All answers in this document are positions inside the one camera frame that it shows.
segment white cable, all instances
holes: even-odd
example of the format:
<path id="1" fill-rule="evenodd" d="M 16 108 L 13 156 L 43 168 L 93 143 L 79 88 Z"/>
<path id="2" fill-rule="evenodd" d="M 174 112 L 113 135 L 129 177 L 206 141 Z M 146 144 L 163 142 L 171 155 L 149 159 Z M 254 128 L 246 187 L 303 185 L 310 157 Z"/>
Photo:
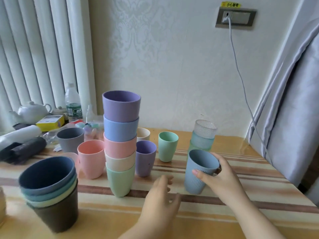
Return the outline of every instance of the white cable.
<path id="1" fill-rule="evenodd" d="M 234 44 L 233 44 L 233 39 L 232 39 L 232 22 L 230 20 L 230 17 L 227 16 L 226 18 L 223 19 L 223 21 L 227 20 L 228 19 L 228 23 L 229 23 L 229 37 L 230 37 L 230 43 L 232 44 L 232 48 L 233 48 L 233 54 L 234 54 L 234 58 L 235 58 L 235 64 L 236 64 L 236 69 L 237 69 L 237 72 L 239 74 L 239 77 L 240 77 L 240 80 L 241 80 L 241 84 L 242 84 L 242 88 L 244 90 L 244 96 L 245 96 L 245 101 L 246 101 L 246 104 L 247 104 L 247 107 L 248 107 L 248 110 L 249 110 L 249 113 L 250 113 L 250 116 L 251 116 L 251 119 L 252 119 L 252 122 L 253 122 L 253 126 L 255 128 L 255 131 L 258 135 L 258 137 L 260 138 L 261 140 L 261 144 L 263 145 L 264 149 L 265 149 L 265 152 L 266 154 L 268 155 L 269 157 L 269 162 L 270 164 L 272 165 L 272 160 L 269 156 L 269 152 L 264 144 L 264 141 L 262 140 L 261 136 L 259 135 L 258 131 L 257 131 L 257 127 L 256 127 L 256 122 L 254 120 L 254 116 L 253 116 L 253 113 L 251 112 L 251 109 L 249 107 L 249 104 L 248 104 L 248 101 L 247 101 L 247 96 L 246 96 L 246 90 L 245 90 L 245 85 L 244 85 L 244 81 L 242 80 L 242 77 L 241 77 L 241 74 L 239 72 L 239 69 L 238 69 L 238 65 L 237 65 L 237 59 L 236 59 L 236 53 L 235 53 L 235 48 L 234 48 Z"/>

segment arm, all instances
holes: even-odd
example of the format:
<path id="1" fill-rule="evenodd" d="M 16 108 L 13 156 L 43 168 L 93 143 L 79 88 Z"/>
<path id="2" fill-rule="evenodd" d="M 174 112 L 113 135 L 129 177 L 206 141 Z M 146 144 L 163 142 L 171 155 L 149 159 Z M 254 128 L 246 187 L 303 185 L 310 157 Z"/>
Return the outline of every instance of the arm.
<path id="1" fill-rule="evenodd" d="M 121 235 L 119 239 L 154 239 L 162 235 L 175 218 L 181 204 L 181 195 L 177 194 L 169 202 L 167 185 L 172 184 L 173 177 L 162 175 L 158 178 L 145 198 L 138 222 Z"/>
<path id="2" fill-rule="evenodd" d="M 222 171 L 215 177 L 194 169 L 193 174 L 207 184 L 213 192 L 234 212 L 247 239 L 285 239 L 278 229 L 250 201 L 239 178 L 227 160 L 218 154 Z"/>

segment purple cup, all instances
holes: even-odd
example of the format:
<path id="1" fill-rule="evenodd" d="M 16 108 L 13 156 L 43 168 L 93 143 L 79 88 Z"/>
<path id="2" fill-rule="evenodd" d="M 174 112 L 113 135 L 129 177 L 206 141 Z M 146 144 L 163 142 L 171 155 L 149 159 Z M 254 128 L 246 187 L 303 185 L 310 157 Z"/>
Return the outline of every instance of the purple cup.
<path id="1" fill-rule="evenodd" d="M 138 118 L 141 96 L 130 91 L 112 90 L 102 95 L 104 116 L 114 122 L 132 122 Z"/>
<path id="2" fill-rule="evenodd" d="M 156 144 L 142 140 L 136 143 L 135 172 L 139 177 L 151 174 L 156 156 Z"/>

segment white teapot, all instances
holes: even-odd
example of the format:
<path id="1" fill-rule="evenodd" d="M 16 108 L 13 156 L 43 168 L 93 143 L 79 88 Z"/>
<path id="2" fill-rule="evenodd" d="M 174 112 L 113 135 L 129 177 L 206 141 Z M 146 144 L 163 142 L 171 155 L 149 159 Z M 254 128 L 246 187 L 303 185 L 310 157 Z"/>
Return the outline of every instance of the white teapot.
<path id="1" fill-rule="evenodd" d="M 52 112 L 52 107 L 49 104 L 40 105 L 29 101 L 27 106 L 19 107 L 18 113 L 10 112 L 17 123 L 36 124 L 39 120 Z"/>

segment teapot spout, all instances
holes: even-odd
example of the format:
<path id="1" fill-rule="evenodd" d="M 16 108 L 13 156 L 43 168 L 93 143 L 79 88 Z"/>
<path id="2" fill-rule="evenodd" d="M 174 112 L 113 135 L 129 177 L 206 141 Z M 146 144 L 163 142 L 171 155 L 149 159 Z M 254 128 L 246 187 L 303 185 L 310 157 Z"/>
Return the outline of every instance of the teapot spout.
<path id="1" fill-rule="evenodd" d="M 12 111 L 9 112 L 11 115 L 11 118 L 17 123 L 24 123 L 23 117 L 21 115 L 18 115 L 18 113 Z"/>

